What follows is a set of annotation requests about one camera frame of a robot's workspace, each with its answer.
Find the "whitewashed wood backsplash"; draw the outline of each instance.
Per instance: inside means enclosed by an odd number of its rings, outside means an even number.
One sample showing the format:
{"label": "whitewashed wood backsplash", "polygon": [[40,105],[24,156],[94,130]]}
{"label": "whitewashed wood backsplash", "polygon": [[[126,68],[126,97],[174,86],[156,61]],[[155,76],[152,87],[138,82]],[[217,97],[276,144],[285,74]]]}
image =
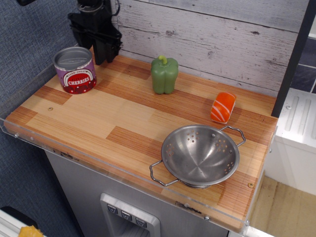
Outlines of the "whitewashed wood backsplash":
{"label": "whitewashed wood backsplash", "polygon": [[276,97],[308,0],[120,0],[121,55]]}

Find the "colander handle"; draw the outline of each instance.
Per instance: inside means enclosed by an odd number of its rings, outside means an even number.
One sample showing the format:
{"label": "colander handle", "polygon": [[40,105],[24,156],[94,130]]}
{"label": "colander handle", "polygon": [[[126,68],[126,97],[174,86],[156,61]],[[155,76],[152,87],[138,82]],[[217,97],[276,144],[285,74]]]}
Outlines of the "colander handle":
{"label": "colander handle", "polygon": [[158,183],[160,183],[160,184],[162,184],[162,185],[164,185],[164,186],[169,186],[170,184],[174,184],[175,182],[178,182],[179,179],[176,179],[176,180],[171,181],[170,183],[165,184],[164,182],[162,182],[162,181],[160,181],[159,179],[156,179],[156,178],[154,177],[153,167],[154,167],[155,165],[157,165],[157,164],[160,164],[161,162],[162,162],[162,160],[160,160],[160,161],[158,161],[158,162],[156,162],[156,163],[153,163],[151,166],[149,166],[149,169],[150,169],[150,177],[152,178],[152,180],[154,180],[154,181],[156,181],[156,182],[158,182]]}
{"label": "colander handle", "polygon": [[220,130],[223,131],[225,128],[230,128],[230,129],[232,129],[232,130],[236,130],[236,131],[240,132],[241,137],[243,138],[243,141],[240,142],[240,143],[238,143],[238,144],[236,145],[237,147],[239,147],[240,145],[242,145],[242,144],[244,144],[244,143],[246,142],[246,138],[245,138],[245,136],[243,135],[243,132],[242,132],[240,129],[235,128],[235,127],[231,127],[231,126],[225,126],[225,127],[221,128]]}

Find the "can lid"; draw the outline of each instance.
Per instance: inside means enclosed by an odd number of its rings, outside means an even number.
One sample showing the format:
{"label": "can lid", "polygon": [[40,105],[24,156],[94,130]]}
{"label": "can lid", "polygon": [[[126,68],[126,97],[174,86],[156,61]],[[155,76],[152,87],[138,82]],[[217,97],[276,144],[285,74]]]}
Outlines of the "can lid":
{"label": "can lid", "polygon": [[60,50],[53,57],[55,67],[65,69],[67,71],[75,70],[92,58],[92,53],[83,47],[69,47]]}

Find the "black frame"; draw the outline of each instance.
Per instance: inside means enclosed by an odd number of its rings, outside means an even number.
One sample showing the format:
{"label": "black frame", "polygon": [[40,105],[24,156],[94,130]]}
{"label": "black frame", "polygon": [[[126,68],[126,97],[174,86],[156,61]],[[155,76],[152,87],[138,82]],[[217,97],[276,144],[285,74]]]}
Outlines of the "black frame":
{"label": "black frame", "polygon": [[279,117],[285,102],[287,93],[290,89],[297,65],[300,61],[304,46],[306,44],[308,35],[311,31],[316,15],[316,0],[310,0],[303,18],[301,29],[298,33],[290,61],[284,74],[284,78],[277,94],[276,103],[272,110],[273,117]]}

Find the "wooden floor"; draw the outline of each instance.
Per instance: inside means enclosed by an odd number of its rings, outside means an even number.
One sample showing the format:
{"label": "wooden floor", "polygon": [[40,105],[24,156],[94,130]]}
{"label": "wooden floor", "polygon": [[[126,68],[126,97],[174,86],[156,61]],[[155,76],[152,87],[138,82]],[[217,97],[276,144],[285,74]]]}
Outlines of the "wooden floor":
{"label": "wooden floor", "polygon": [[264,177],[250,225],[274,237],[315,237],[316,196]]}

